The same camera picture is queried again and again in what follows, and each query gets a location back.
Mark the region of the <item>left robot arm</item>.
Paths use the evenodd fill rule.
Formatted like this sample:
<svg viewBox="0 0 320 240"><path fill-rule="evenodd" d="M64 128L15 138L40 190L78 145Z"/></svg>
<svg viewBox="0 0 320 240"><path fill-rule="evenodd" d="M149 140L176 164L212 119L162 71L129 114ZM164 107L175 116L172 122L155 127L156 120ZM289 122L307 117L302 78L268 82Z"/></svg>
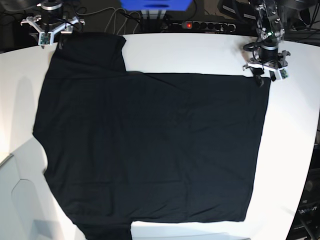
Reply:
<svg viewBox="0 0 320 240"><path fill-rule="evenodd" d="M265 71L270 79L284 80L288 77L288 62L290 52L279 52L279 43L283 40L285 29L278 16L278 5L274 0L250 0L255 13L257 39L243 46L243 50L252 53L246 61L243 70L249 69L258 87L264 85L262 75Z"/></svg>

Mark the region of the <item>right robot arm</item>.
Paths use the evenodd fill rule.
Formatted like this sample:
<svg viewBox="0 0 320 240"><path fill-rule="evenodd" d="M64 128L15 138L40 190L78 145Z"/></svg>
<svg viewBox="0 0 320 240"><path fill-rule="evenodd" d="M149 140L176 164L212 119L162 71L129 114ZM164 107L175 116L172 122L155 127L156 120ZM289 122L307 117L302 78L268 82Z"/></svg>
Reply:
<svg viewBox="0 0 320 240"><path fill-rule="evenodd" d="M64 5L63 0L45 0L37 5L39 14L27 16L20 22L22 26L30 26L29 35L43 49L46 46L52 46L55 39L58 39L59 48L62 49L63 35L71 35L74 30L83 30L85 20L81 19L77 13L68 17Z"/></svg>

